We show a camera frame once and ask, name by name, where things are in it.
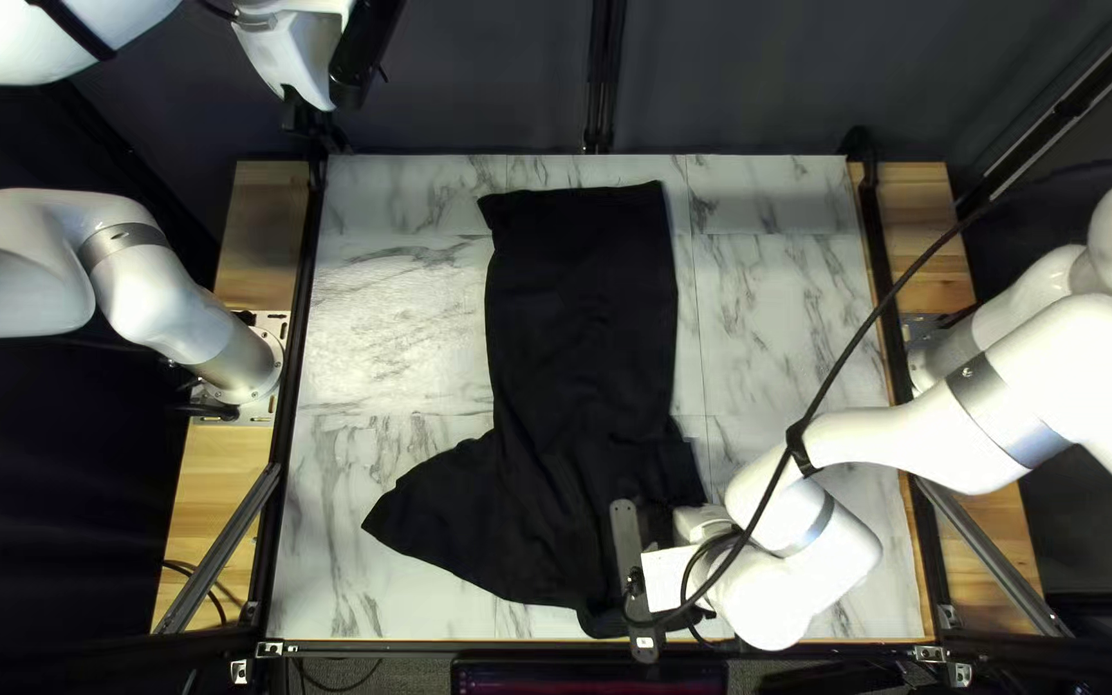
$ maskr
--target white label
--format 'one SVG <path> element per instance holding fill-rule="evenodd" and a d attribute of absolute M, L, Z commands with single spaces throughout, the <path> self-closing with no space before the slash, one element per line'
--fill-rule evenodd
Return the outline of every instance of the white label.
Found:
<path fill-rule="evenodd" d="M 646 579 L 646 607 L 652 614 L 681 605 L 681 577 L 697 545 L 666 547 L 641 555 L 641 574 Z M 688 592 L 694 587 L 689 583 Z"/>

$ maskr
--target black garment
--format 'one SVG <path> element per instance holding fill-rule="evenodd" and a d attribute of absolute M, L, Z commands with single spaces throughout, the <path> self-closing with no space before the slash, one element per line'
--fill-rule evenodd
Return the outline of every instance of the black garment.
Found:
<path fill-rule="evenodd" d="M 363 520 L 497 596 L 619 606 L 608 506 L 702 505 L 676 423 L 676 279 L 664 189 L 488 196 L 486 348 L 496 428 L 401 476 Z"/>

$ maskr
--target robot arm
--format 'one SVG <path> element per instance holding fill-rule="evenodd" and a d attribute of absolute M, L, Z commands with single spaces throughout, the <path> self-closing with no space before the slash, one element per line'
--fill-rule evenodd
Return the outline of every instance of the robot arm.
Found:
<path fill-rule="evenodd" d="M 1112 297 L 1055 301 L 912 403 L 814 419 L 804 433 L 814 468 L 873 463 L 905 469 L 956 492 L 990 493 L 1072 444 L 1112 474 Z M 678 509 L 687 543 L 732 522 L 745 526 L 786 446 L 742 468 L 717 516 Z M 787 466 L 752 544 L 705 594 L 755 647 L 795 643 L 810 619 L 850 590 L 881 558 L 877 537 L 838 502 Z M 695 590 L 723 560 L 709 553 L 691 573 Z"/>
<path fill-rule="evenodd" d="M 138 202 L 0 190 L 0 338 L 76 330 L 93 302 L 120 336 L 202 376 L 225 403 L 276 384 L 278 356 L 193 284 Z"/>
<path fill-rule="evenodd" d="M 0 0 L 0 85 L 46 85 L 82 71 L 165 20 L 179 2 L 52 2 L 51 9 L 63 10 L 64 27 L 40 2 Z M 290 87 L 307 103 L 332 111 L 342 100 L 361 103 L 401 1 L 365 2 L 360 10 L 355 0 L 236 0 L 235 7 L 232 30 L 265 83 L 278 97 Z M 353 21 L 363 28 L 348 33 Z M 72 33 L 70 24 L 78 27 Z"/>
<path fill-rule="evenodd" d="M 1086 292 L 1112 294 L 1112 189 L 1092 214 L 1086 247 L 1055 248 L 939 342 L 912 350 L 912 385 L 917 390 L 932 388 L 1054 301 Z"/>
<path fill-rule="evenodd" d="M 1112 474 L 1112 297 L 1104 294 L 1055 301 L 912 403 L 827 414 L 804 434 L 814 467 L 882 464 L 969 495 L 991 493 L 1072 444 Z M 749 518 L 782 450 L 733 478 L 725 502 L 734 518 Z"/>

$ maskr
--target cable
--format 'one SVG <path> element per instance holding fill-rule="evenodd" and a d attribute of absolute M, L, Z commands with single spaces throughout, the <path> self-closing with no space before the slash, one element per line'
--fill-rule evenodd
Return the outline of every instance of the cable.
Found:
<path fill-rule="evenodd" d="M 325 685 L 319 681 L 315 679 L 314 677 L 311 677 L 310 675 L 308 675 L 308 669 L 302 665 L 302 659 L 294 659 L 294 665 L 299 669 L 300 686 L 304 683 L 310 683 L 311 685 L 315 685 L 316 687 L 324 689 L 325 693 L 349 693 L 351 689 L 367 683 L 368 677 L 371 677 L 371 674 L 376 673 L 376 669 L 380 668 L 380 663 L 383 662 L 384 659 L 376 659 L 376 663 L 371 665 L 371 668 L 367 669 L 366 675 L 363 675 L 363 677 L 356 681 L 355 683 L 350 683 L 349 685 L 341 687 L 332 687 L 331 685 Z M 306 693 L 306 687 L 302 687 L 302 692 Z"/>
<path fill-rule="evenodd" d="M 239 419 L 239 406 L 228 406 L 224 403 L 173 403 L 166 407 L 172 414 L 193 418 L 221 418 L 225 421 Z"/>
<path fill-rule="evenodd" d="M 239 10 L 226 10 L 225 8 L 219 8 L 214 6 L 210 0 L 195 0 L 195 3 L 201 8 L 205 8 L 214 16 L 226 20 L 227 22 L 234 22 L 239 20 Z"/>
<path fill-rule="evenodd" d="M 172 565 L 178 565 L 180 567 L 185 567 L 186 569 L 189 569 L 189 570 L 192 570 L 192 572 L 195 572 L 196 569 L 198 569 L 199 566 L 200 566 L 200 565 L 197 565 L 197 564 L 188 563 L 186 560 L 163 560 L 163 562 L 172 564 Z M 218 589 L 220 589 L 225 594 L 226 598 L 231 604 L 234 604 L 236 608 L 242 608 L 244 607 L 242 600 L 238 596 L 235 596 L 234 592 L 230 592 L 229 589 L 227 589 L 226 585 L 221 584 L 220 579 L 214 579 L 212 585 L 216 586 Z"/>
<path fill-rule="evenodd" d="M 706 540 L 705 543 L 703 543 L 703 545 L 698 546 L 697 550 L 693 552 L 693 557 L 691 557 L 689 560 L 688 560 L 688 564 L 685 565 L 685 574 L 681 577 L 681 600 L 682 602 L 685 600 L 685 597 L 686 597 L 686 595 L 687 595 L 687 593 L 689 590 L 689 575 L 692 574 L 693 566 L 697 565 L 698 560 L 701 560 L 702 558 L 704 558 L 712 550 L 716 549 L 721 545 L 726 545 L 729 540 L 734 540 L 736 538 L 737 534 L 742 534 L 742 533 L 744 533 L 744 532 L 741 528 L 738 528 L 737 526 L 733 525 L 732 530 L 726 532 L 726 533 L 721 534 L 721 535 L 717 535 L 716 537 L 712 538 L 711 540 Z M 735 652 L 736 651 L 736 649 L 733 649 L 731 647 L 721 647 L 718 644 L 714 644 L 712 642 L 708 642 L 705 637 L 702 637 L 702 633 L 698 632 L 698 627 L 697 627 L 696 624 L 692 624 L 692 623 L 689 624 L 689 635 L 692 635 L 693 639 L 696 639 L 697 643 L 701 644 L 706 649 L 711 649 L 713 652 Z M 738 637 L 735 637 L 735 638 L 732 638 L 732 639 L 724 639 L 723 642 L 735 642 L 737 649 L 741 646 L 738 644 L 738 643 L 741 643 L 741 639 Z"/>
<path fill-rule="evenodd" d="M 894 281 L 894 285 L 891 286 L 891 289 L 884 296 L 882 296 L 881 299 L 877 300 L 877 305 L 874 306 L 873 310 L 868 312 L 867 317 L 865 317 L 865 320 L 860 325 L 860 328 L 857 328 L 856 332 L 853 334 L 853 338 L 847 341 L 847 345 L 844 347 L 843 353 L 840 354 L 840 358 L 835 360 L 835 364 L 832 365 L 831 370 L 827 371 L 825 378 L 822 379 L 822 386 L 818 387 L 818 391 L 814 395 L 813 399 L 810 401 L 810 407 L 806 408 L 806 410 L 804 411 L 804 416 L 802 416 L 800 420 L 796 420 L 794 426 L 796 427 L 796 429 L 803 431 L 804 427 L 807 426 L 813 420 L 813 416 L 816 415 L 818 408 L 822 407 L 823 399 L 826 398 L 826 391 L 831 390 L 831 385 L 834 384 L 835 377 L 840 376 L 840 371 L 842 371 L 844 365 L 847 364 L 847 357 L 852 356 L 853 351 L 856 350 L 856 346 L 860 345 L 860 341 L 865 339 L 865 335 L 873 326 L 873 322 L 876 321 L 880 316 L 882 316 L 882 311 L 886 309 L 886 307 L 891 304 L 891 301 L 894 301 L 894 297 L 902 289 L 904 289 L 904 285 L 906 285 L 909 280 L 912 279 L 912 276 L 917 274 L 919 269 L 921 269 L 921 267 L 924 266 L 925 262 L 932 259 L 934 254 L 936 254 L 943 246 L 945 246 L 947 241 L 950 241 L 956 235 L 959 235 L 960 231 L 963 231 L 965 228 L 975 222 L 976 219 L 981 217 L 981 214 L 984 214 L 986 209 L 989 209 L 987 206 L 977 208 L 972 214 L 966 216 L 963 220 L 955 222 L 953 227 L 943 232 L 943 235 L 940 236 L 933 244 L 931 244 L 929 248 L 925 248 L 924 252 L 922 252 L 921 256 L 917 257 L 917 260 L 913 260 L 912 265 L 909 266 L 909 269 L 903 271 L 904 274 L 901 275 Z M 698 599 L 702 598 L 702 596 L 704 596 L 706 592 L 711 590 L 711 587 L 714 586 L 714 584 L 718 582 L 718 579 L 724 575 L 724 573 L 728 570 L 728 567 L 732 565 L 732 563 L 735 562 L 736 557 L 741 555 L 742 550 L 744 550 L 745 545 L 749 543 L 749 538 L 754 535 L 754 529 L 757 528 L 757 522 L 763 518 L 763 510 L 766 509 L 766 505 L 771 500 L 771 495 L 775 494 L 775 487 L 776 485 L 778 485 L 780 477 L 783 474 L 783 468 L 787 467 L 787 463 L 791 458 L 792 458 L 792 448 L 784 447 L 783 455 L 780 457 L 780 463 L 775 467 L 775 473 L 771 475 L 771 480 L 766 485 L 766 490 L 763 494 L 763 498 L 758 499 L 757 502 L 757 508 L 754 510 L 754 515 L 749 518 L 749 524 L 746 525 L 742 534 L 738 537 L 736 537 L 736 542 L 732 545 L 732 549 L 729 549 L 728 554 L 724 557 L 724 562 L 718 564 L 718 567 L 716 567 L 716 569 L 713 573 L 711 573 L 708 577 L 705 578 L 705 582 L 703 582 L 702 585 L 698 586 L 697 592 L 694 592 L 688 599 L 681 603 L 681 605 L 677 606 L 676 608 L 672 608 L 672 610 L 666 612 L 665 614 L 655 619 L 629 620 L 626 617 L 625 619 L 626 623 L 633 624 L 633 626 L 635 627 L 643 627 L 643 628 L 656 627 L 659 626 L 659 624 L 672 623 L 674 619 L 676 619 L 681 615 L 685 614 L 686 612 L 695 607 L 698 603 Z M 693 559 L 691 559 L 689 564 L 686 565 L 685 567 L 686 578 L 692 572 L 692 566 L 693 566 Z"/>
<path fill-rule="evenodd" d="M 191 573 L 191 570 L 185 569 L 183 567 L 170 563 L 169 560 L 162 560 L 162 567 L 169 570 L 175 570 L 179 574 L 186 574 L 187 577 L 191 577 L 191 575 L 193 574 Z M 230 624 L 230 622 L 226 619 L 226 609 L 221 607 L 221 602 L 218 602 L 218 596 L 215 595 L 215 593 L 211 589 L 208 590 L 208 599 L 212 602 L 212 607 L 218 608 L 218 615 L 221 616 L 222 627 Z"/>

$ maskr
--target marble tabletop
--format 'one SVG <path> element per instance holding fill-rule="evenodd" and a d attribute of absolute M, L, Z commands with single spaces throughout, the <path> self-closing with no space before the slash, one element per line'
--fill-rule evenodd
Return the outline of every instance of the marble tabletop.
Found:
<path fill-rule="evenodd" d="M 718 499 L 738 466 L 782 440 L 872 307 L 841 157 L 332 157 L 270 637 L 587 639 L 572 610 L 505 602 L 395 553 L 359 524 L 409 468 L 492 427 L 492 238 L 476 199 L 644 181 L 662 181 L 672 214 L 672 415 L 706 494 Z M 886 403 L 871 334 L 824 408 Z M 922 637 L 896 471 L 842 465 L 818 479 L 877 534 L 884 559 L 806 637 Z M 703 633 L 731 628 L 711 620 Z"/>

